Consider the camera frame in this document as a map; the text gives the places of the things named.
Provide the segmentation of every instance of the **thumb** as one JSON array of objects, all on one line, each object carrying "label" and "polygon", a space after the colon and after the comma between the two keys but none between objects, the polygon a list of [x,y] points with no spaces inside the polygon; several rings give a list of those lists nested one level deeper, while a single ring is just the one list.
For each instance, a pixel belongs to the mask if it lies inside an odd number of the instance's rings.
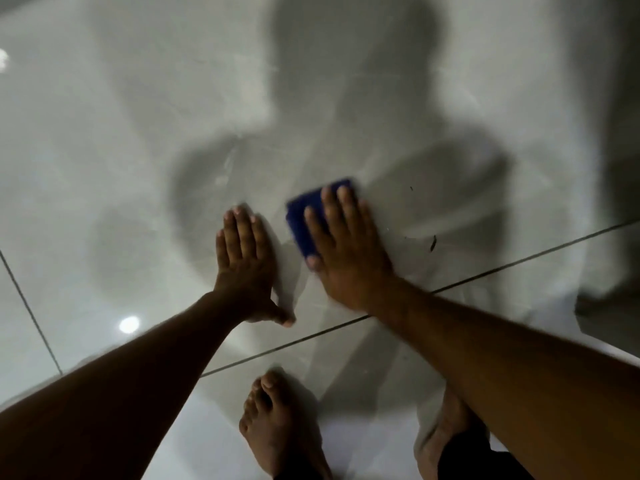
[{"label": "thumb", "polygon": [[292,314],[286,311],[284,308],[277,306],[272,300],[267,299],[263,308],[265,316],[276,322],[279,325],[282,325],[286,328],[291,328],[293,323],[296,322],[296,319]]}]

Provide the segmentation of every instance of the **forearm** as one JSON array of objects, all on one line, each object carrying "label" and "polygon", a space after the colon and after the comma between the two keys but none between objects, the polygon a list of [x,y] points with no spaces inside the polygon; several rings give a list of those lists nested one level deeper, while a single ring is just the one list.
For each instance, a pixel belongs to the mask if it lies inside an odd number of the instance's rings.
[{"label": "forearm", "polygon": [[237,300],[212,292],[2,412],[0,477],[140,478],[240,320]]},{"label": "forearm", "polygon": [[[397,278],[386,289],[372,315],[441,371],[535,477],[557,477],[558,465],[581,478],[639,473],[640,370]],[[594,421],[603,411],[608,420]]]}]

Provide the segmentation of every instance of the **black pants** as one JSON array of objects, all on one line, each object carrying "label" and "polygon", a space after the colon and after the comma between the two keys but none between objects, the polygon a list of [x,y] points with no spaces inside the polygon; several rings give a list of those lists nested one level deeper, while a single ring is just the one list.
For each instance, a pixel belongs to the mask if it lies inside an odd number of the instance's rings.
[{"label": "black pants", "polygon": [[[492,480],[533,480],[516,459],[506,452],[495,452],[483,431],[455,436],[445,446],[438,462],[438,480],[471,478]],[[322,480],[306,458],[293,458],[275,480]]]}]

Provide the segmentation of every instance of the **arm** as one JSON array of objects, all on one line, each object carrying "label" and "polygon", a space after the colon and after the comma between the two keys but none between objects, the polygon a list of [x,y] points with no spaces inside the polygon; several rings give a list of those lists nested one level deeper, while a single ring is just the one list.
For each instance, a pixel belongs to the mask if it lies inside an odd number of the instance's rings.
[{"label": "arm", "polygon": [[640,477],[640,369],[412,286],[366,205],[339,198],[323,192],[331,236],[306,213],[331,297],[418,350],[535,478]]},{"label": "arm", "polygon": [[259,219],[225,215],[215,289],[194,306],[0,414],[0,478],[139,479],[198,378],[239,323],[292,325],[270,299]]}]

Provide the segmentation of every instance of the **tiled surface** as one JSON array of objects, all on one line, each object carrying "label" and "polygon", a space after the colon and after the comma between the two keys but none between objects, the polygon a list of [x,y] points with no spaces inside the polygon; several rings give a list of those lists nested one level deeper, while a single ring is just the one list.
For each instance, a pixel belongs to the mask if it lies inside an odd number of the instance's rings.
[{"label": "tiled surface", "polygon": [[[625,234],[599,236],[444,295],[640,365],[640,359],[581,334],[573,314],[578,290],[606,292],[626,277],[620,255]],[[420,478],[413,448],[436,418],[444,382],[368,319],[201,379],[145,480],[264,477],[237,422],[252,381],[274,365],[317,399],[324,451],[335,474]]]},{"label": "tiled surface", "polygon": [[[430,289],[619,221],[604,130],[575,90],[581,32],[559,6],[34,0],[0,14],[0,242],[62,368],[125,340],[123,318],[146,330],[207,291],[239,201],[271,224],[300,320],[238,329],[211,367],[354,317],[284,224],[288,197],[332,178],[358,177],[398,270]],[[616,64],[597,8],[574,12],[598,67],[589,95],[611,92]]]},{"label": "tiled surface", "polygon": [[58,375],[18,291],[0,261],[0,405]]}]

